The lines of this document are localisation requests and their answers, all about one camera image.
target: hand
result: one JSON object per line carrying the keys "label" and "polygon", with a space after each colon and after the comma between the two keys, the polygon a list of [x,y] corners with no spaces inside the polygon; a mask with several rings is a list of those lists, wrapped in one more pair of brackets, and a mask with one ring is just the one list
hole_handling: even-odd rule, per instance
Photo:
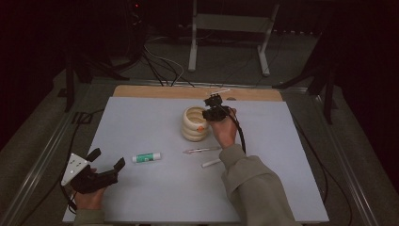
{"label": "hand", "polygon": [[76,193],[74,200],[77,209],[99,210],[102,209],[103,195],[106,187],[100,188],[92,193],[81,194]]}
{"label": "hand", "polygon": [[[230,115],[235,117],[235,109],[230,111]],[[223,121],[208,121],[214,131],[214,136],[222,149],[226,149],[235,143],[237,127],[230,117]]]}

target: pen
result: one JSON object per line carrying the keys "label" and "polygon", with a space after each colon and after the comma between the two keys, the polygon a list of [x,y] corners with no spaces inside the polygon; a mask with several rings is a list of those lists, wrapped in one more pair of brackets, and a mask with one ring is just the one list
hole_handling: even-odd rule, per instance
{"label": "pen", "polygon": [[217,150],[220,150],[220,149],[221,149],[220,147],[190,149],[190,150],[185,150],[183,153],[200,153],[200,152],[206,152],[206,151],[217,151]]}

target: sleeve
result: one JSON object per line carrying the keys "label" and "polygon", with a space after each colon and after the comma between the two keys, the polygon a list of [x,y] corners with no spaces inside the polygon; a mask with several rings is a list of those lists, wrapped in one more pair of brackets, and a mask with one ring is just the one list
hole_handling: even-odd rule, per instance
{"label": "sleeve", "polygon": [[220,153],[222,181],[242,223],[251,226],[299,226],[278,175],[258,156],[246,157],[234,144]]}
{"label": "sleeve", "polygon": [[78,209],[73,226],[112,226],[112,224],[104,224],[103,210]]}

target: person's right hand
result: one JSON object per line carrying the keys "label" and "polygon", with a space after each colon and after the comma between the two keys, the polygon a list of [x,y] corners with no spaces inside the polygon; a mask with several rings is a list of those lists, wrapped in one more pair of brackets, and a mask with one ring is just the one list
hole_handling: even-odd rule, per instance
{"label": "person's right hand", "polygon": [[[230,115],[235,118],[235,109],[230,111]],[[208,121],[214,131],[214,136],[222,149],[226,149],[235,143],[237,127],[230,117],[222,121]]]}

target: white stick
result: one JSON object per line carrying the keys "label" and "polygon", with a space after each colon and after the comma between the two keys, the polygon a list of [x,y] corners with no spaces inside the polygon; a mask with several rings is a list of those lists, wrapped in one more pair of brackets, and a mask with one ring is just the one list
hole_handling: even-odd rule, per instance
{"label": "white stick", "polygon": [[219,162],[221,162],[220,159],[215,159],[215,160],[203,163],[201,166],[203,168],[206,168],[206,167],[212,166],[213,164],[216,164],[216,163],[219,163]]}

